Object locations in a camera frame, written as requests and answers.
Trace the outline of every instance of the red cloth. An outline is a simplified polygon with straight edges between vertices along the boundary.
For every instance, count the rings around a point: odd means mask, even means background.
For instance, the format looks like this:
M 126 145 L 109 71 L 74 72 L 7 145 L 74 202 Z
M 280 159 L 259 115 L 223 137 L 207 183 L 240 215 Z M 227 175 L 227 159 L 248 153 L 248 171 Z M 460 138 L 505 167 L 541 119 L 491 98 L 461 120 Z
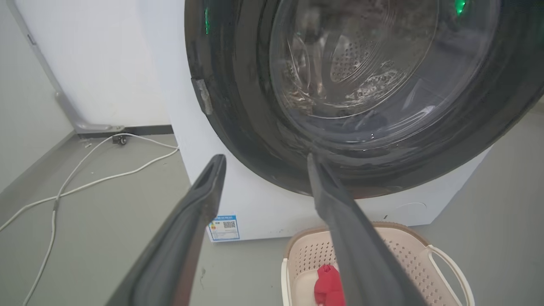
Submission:
M 318 305 L 345 306 L 344 291 L 340 273 L 331 265 L 317 269 L 318 280 L 313 293 Z

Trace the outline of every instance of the beige basket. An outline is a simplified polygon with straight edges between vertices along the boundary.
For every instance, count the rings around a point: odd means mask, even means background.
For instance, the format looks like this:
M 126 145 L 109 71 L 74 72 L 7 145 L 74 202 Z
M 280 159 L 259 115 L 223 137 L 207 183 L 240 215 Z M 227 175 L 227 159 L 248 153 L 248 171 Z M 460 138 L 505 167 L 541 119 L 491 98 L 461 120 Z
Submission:
M 453 270 L 461 283 L 467 305 L 474 305 L 474 297 L 465 276 L 448 255 L 401 224 L 373 224 L 429 305 L 461 305 L 436 266 L 432 254 L 441 257 Z M 313 288 L 318 279 L 317 269 L 322 265 L 334 265 L 338 268 L 327 229 L 307 230 L 291 239 L 281 267 L 283 306 L 316 305 Z

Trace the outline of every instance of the power cord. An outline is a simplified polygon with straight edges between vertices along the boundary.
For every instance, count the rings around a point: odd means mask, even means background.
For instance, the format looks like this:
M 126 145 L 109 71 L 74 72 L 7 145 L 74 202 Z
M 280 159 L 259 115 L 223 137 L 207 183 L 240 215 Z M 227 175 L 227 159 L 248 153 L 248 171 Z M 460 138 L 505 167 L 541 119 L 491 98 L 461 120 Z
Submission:
M 169 154 L 166 154 L 166 155 L 163 155 L 161 157 L 157 157 L 155 158 L 154 160 L 152 161 L 149 161 L 147 162 L 145 165 L 141 166 L 140 168 L 138 169 L 135 169 L 135 170 L 132 170 L 132 171 L 129 171 L 129 172 L 125 172 L 125 173 L 121 173 L 121 174 L 116 174 L 116 175 L 112 175 L 112 176 L 108 176 L 107 178 L 103 178 L 103 179 L 99 179 L 99 180 L 96 180 L 94 182 L 91 182 L 91 183 L 88 183 L 86 185 L 83 185 L 83 186 L 80 186 L 78 188 L 75 188 L 73 190 L 70 190 L 68 192 L 65 192 L 63 193 L 64 191 L 64 188 L 66 187 L 66 185 L 68 184 L 68 182 L 70 181 L 70 179 L 73 177 L 74 173 L 77 171 L 77 169 L 79 168 L 79 166 L 81 166 L 81 164 L 87 159 L 87 157 L 89 157 L 96 149 L 98 149 L 98 147 L 100 145 L 102 145 L 103 143 L 107 142 L 108 140 L 112 139 L 113 137 L 117 137 L 117 136 L 132 136 L 132 137 L 135 137 L 135 138 L 140 138 L 140 139 L 143 139 L 143 140 L 147 140 L 147 141 L 150 141 L 150 142 L 153 142 L 153 143 L 156 143 L 158 145 L 162 145 L 162 146 L 165 146 L 167 148 L 172 148 L 174 149 L 173 152 L 169 153 Z M 96 185 L 100 182 L 104 182 L 104 181 L 107 181 L 107 180 L 111 180 L 111 179 L 115 179 L 115 178 L 120 178 L 121 176 L 125 176 L 125 175 L 130 175 L 130 174 L 134 174 L 144 168 L 146 168 L 147 166 L 151 165 L 152 163 L 154 162 L 157 162 L 157 161 L 160 161 L 164 158 L 167 158 L 173 154 L 175 154 L 176 152 L 179 151 L 179 148 L 176 147 L 176 146 L 172 146 L 172 145 L 167 145 L 167 144 L 164 144 L 164 143 L 160 143 L 158 141 L 155 141 L 153 139 L 149 139 L 149 138 L 145 138 L 145 137 L 142 137 L 142 136 L 138 136 L 138 135 L 134 135 L 134 134 L 130 134 L 130 133 L 119 133 L 119 134 L 115 134 L 113 136 L 110 136 L 108 138 L 106 138 L 105 140 L 103 140 L 102 142 L 100 142 L 96 147 L 94 147 L 80 162 L 79 164 L 77 164 L 77 166 L 74 168 L 74 170 L 72 171 L 72 173 L 70 173 L 70 175 L 68 176 L 68 178 L 64 181 L 64 183 L 62 184 L 61 188 L 59 189 L 59 192 L 57 193 L 57 196 L 56 197 L 50 197 L 50 198 L 47 198 L 47 199 L 43 199 L 43 200 L 39 200 L 39 201 L 36 201 L 34 203 L 30 203 L 28 205 L 25 205 L 23 206 L 23 208 L 21 208 L 19 211 L 17 211 L 13 217 L 11 217 L 6 223 L 4 223 L 4 225 L 2 225 L 0 227 L 0 231 L 4 230 L 9 224 L 11 224 L 18 216 L 20 216 L 23 212 L 25 212 L 26 210 L 36 206 L 36 205 L 39 205 L 39 204 L 42 204 L 42 203 L 45 203 L 45 202 L 48 202 L 48 201 L 51 201 L 51 200 L 55 200 L 55 204 L 54 204 L 54 207 L 53 207 L 53 214 L 51 215 L 51 241 L 49 242 L 49 247 L 47 248 L 47 253 L 45 254 L 45 257 L 44 257 L 44 260 L 43 262 L 41 263 L 41 266 L 40 266 L 40 270 L 38 271 L 38 276 L 36 276 L 36 279 L 34 280 L 34 283 L 32 285 L 32 288 L 30 288 L 30 291 L 28 292 L 28 295 L 27 297 L 24 299 L 24 302 L 23 302 L 23 306 L 26 306 L 28 304 L 28 301 L 30 301 L 30 298 L 32 297 L 32 294 L 34 293 L 34 290 L 36 289 L 36 286 L 38 285 L 38 282 L 40 281 L 40 278 L 41 278 L 41 275 L 43 274 L 44 272 L 44 269 L 45 269 L 45 265 L 47 264 L 47 260 L 49 259 L 49 255 L 51 254 L 51 249 L 53 248 L 53 243 L 55 241 L 55 234 L 56 234 L 56 217 L 57 217 L 57 210 L 59 208 L 59 201 L 60 201 L 60 198 L 61 197 L 64 197 L 66 195 L 69 195 L 69 194 L 72 194 L 74 192 L 78 192 L 80 190 L 83 190 L 85 188 L 88 188 L 90 186 L 93 186 L 93 185 Z

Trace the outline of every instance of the washing machine door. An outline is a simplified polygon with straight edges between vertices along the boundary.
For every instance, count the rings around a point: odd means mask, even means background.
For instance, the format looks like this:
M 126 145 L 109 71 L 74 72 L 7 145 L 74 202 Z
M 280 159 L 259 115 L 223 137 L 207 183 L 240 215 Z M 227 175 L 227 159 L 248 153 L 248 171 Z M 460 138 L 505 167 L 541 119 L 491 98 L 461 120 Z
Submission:
M 311 151 L 356 198 L 441 176 L 504 134 L 544 84 L 536 0 L 186 0 L 185 31 L 218 136 L 302 194 Z

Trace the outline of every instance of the gray metal frame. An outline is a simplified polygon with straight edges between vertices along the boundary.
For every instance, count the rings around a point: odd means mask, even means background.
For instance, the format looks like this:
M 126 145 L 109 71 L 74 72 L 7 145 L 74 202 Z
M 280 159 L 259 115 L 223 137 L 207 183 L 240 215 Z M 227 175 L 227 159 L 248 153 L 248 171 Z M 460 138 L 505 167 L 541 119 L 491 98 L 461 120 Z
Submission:
M 58 82 L 57 78 L 53 74 L 53 71 L 51 70 L 51 67 L 47 63 L 44 55 L 41 53 L 40 47 L 32 37 L 32 34 L 30 33 L 30 30 L 27 27 L 26 22 L 24 21 L 23 16 L 21 15 L 21 12 L 19 12 L 19 8 L 17 7 L 17 4 L 15 3 L 15 0 L 6 0 L 6 4 L 8 5 L 9 10 L 11 11 L 11 14 L 15 18 L 15 21 L 17 22 L 17 25 L 19 26 L 19 29 L 23 33 L 23 35 L 27 38 L 28 44 L 32 48 L 32 51 L 34 52 L 34 55 L 38 59 L 38 62 L 41 64 L 41 67 L 43 68 L 45 74 L 47 75 L 47 78 L 49 78 L 49 81 L 51 82 L 51 85 L 53 85 L 53 88 L 55 89 L 55 100 L 57 103 L 59 103 L 60 108 L 64 111 L 66 114 L 66 117 L 68 117 L 68 120 L 72 123 L 72 126 L 77 134 L 88 134 L 88 133 L 105 133 L 105 132 L 118 132 L 123 130 L 124 126 L 112 126 L 107 124 L 92 124 L 87 122 L 81 114 L 78 112 L 78 110 L 74 107 L 73 103 L 68 99 L 66 94 L 64 94 L 64 91 L 62 87 L 60 86 L 60 83 Z

